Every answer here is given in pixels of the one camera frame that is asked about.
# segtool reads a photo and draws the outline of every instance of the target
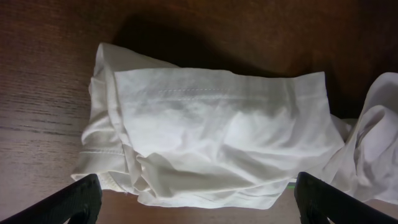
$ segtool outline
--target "folded white garment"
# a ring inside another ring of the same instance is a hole
[[[322,170],[344,146],[323,72],[177,68],[101,44],[90,94],[72,177],[98,174],[103,189],[146,205],[266,209],[301,171],[331,181]]]
[[[370,87],[346,145],[326,165],[331,182],[360,201],[398,204],[398,74],[384,73]]]

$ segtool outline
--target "white t-shirt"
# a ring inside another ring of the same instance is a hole
[[[322,170],[344,146],[323,72],[177,68],[101,44],[90,94],[72,177],[98,174],[146,205],[267,209],[301,171],[331,181]]]
[[[335,174],[332,186],[360,201],[398,204],[397,97],[397,73],[377,78],[345,146],[323,169]]]

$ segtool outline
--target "wooden surface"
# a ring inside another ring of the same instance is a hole
[[[355,117],[374,79],[398,72],[397,12],[395,0],[0,1],[0,220],[72,182],[100,42],[244,75],[324,70],[332,113]],[[103,202],[98,223],[299,223],[292,191],[266,211]]]

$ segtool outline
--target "white cloth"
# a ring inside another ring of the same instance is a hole
[[[377,78],[346,145],[325,167],[324,172],[336,172],[334,187],[360,201],[398,204],[397,96],[397,73]]]
[[[98,174],[103,189],[146,205],[266,209],[344,146],[323,72],[245,77],[101,44],[90,93],[72,177]]]

